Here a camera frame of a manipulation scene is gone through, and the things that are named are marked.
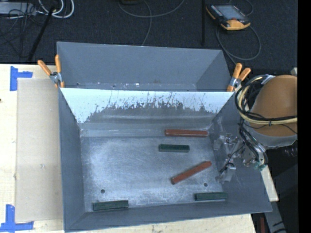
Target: dark green block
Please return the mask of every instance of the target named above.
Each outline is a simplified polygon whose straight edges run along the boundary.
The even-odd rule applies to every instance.
[[[159,145],[159,152],[188,153],[189,150],[190,150],[189,145],[173,145],[173,144]]]
[[[128,208],[128,200],[93,203],[93,211],[105,211],[105,210],[126,209],[126,208]]]
[[[226,192],[206,192],[194,194],[195,201],[206,201],[206,200],[225,200],[228,198]]]

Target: wooden block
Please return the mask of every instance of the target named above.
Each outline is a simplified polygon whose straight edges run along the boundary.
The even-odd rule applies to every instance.
[[[183,137],[207,137],[208,132],[204,130],[165,130],[166,136],[183,136]]]
[[[171,182],[172,184],[176,184],[178,182],[181,182],[187,178],[189,178],[190,176],[198,173],[198,172],[201,172],[203,171],[204,169],[210,167],[212,165],[212,162],[211,161],[205,161],[205,162],[202,162],[201,164],[193,167],[192,169],[189,169],[181,174],[178,174],[177,176],[171,178]]]
[[[160,144],[159,152],[188,153],[189,145]]]
[[[128,200],[108,201],[93,203],[93,211],[106,211],[112,209],[128,208]]]

